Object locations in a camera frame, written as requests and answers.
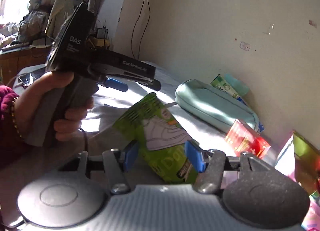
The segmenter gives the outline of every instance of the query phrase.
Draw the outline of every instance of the sticker on wall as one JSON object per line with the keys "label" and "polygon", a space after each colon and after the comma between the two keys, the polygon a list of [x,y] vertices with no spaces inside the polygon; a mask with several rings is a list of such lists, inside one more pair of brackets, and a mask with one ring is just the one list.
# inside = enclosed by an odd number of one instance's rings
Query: sticker on wall
{"label": "sticker on wall", "polygon": [[316,22],[309,20],[309,24],[312,25],[314,28],[318,29],[318,25]]}
{"label": "sticker on wall", "polygon": [[245,42],[241,42],[240,43],[240,48],[245,50],[245,51],[248,51],[250,49],[250,44],[247,44]]}

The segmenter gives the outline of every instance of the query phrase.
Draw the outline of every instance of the ribbed gray surface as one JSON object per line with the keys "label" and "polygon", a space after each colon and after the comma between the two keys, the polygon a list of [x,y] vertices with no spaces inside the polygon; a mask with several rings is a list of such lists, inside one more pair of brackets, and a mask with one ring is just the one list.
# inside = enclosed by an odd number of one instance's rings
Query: ribbed gray surface
{"label": "ribbed gray surface", "polygon": [[[24,231],[38,230],[28,225]],[[196,193],[191,185],[137,186],[113,196],[107,207],[72,231],[262,231],[247,226],[222,209],[213,195]],[[281,231],[303,231],[301,226]]]}

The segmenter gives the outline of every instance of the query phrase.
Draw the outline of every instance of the wooden desk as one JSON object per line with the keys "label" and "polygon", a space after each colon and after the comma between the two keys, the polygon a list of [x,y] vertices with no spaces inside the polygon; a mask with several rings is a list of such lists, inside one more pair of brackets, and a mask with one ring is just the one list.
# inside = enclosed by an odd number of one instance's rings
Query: wooden desk
{"label": "wooden desk", "polygon": [[25,67],[44,64],[49,51],[50,47],[41,49],[23,47],[4,53],[0,51],[3,84],[7,85],[9,80]]}

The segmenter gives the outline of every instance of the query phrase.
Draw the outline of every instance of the gray handle grip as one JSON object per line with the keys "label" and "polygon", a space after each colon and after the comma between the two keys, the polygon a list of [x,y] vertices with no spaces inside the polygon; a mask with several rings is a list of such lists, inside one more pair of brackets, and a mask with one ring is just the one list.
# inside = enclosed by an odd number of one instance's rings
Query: gray handle grip
{"label": "gray handle grip", "polygon": [[36,111],[32,127],[25,142],[33,146],[52,146],[56,143],[53,123],[64,118],[67,108],[85,105],[97,90],[96,81],[75,75],[73,81],[65,88],[52,89],[47,92]]}

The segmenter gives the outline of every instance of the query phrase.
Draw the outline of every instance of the maroon sleeve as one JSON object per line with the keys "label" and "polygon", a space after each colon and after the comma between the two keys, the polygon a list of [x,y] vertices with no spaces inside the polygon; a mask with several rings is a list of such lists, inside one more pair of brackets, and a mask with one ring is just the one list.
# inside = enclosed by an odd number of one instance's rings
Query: maroon sleeve
{"label": "maroon sleeve", "polygon": [[0,168],[30,150],[30,146],[18,136],[10,115],[12,101],[16,97],[18,95],[12,89],[0,86]]}

